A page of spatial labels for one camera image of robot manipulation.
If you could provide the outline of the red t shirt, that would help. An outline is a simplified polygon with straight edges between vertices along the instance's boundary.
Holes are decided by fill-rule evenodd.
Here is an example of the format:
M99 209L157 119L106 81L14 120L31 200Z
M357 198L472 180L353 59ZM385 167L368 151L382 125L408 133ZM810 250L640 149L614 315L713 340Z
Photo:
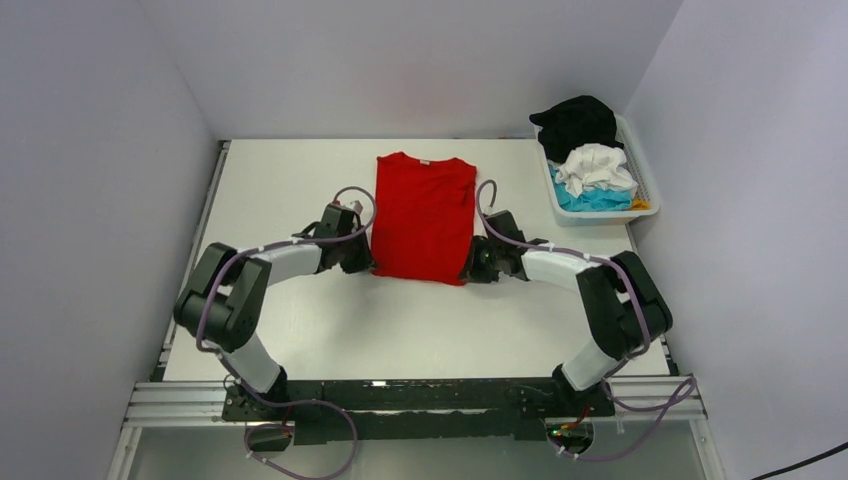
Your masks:
M404 152L376 160L374 274L461 286L474 235L477 169Z

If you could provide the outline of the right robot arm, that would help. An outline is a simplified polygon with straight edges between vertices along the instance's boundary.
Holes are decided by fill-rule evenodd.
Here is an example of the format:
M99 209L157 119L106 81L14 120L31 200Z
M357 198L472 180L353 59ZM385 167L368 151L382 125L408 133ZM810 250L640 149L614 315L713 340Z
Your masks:
M551 401L560 413L578 413L610 373L671 329L670 309L635 252L599 257L545 239L528 240L507 210L482 220L486 233L473 236L461 281L488 284L506 275L580 297L589 338L552 373Z

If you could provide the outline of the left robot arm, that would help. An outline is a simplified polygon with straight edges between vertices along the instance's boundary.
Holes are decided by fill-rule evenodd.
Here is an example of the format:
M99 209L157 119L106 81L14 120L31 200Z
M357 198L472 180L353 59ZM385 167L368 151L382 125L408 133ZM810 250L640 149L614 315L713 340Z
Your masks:
M285 411L289 395L284 367L257 332L266 292L334 267L346 274L376 267L358 207L331 203L319 220L269 246L239 251L220 242L208 245L176 300L173 318L199 350L218 356L250 389L248 407L272 420Z

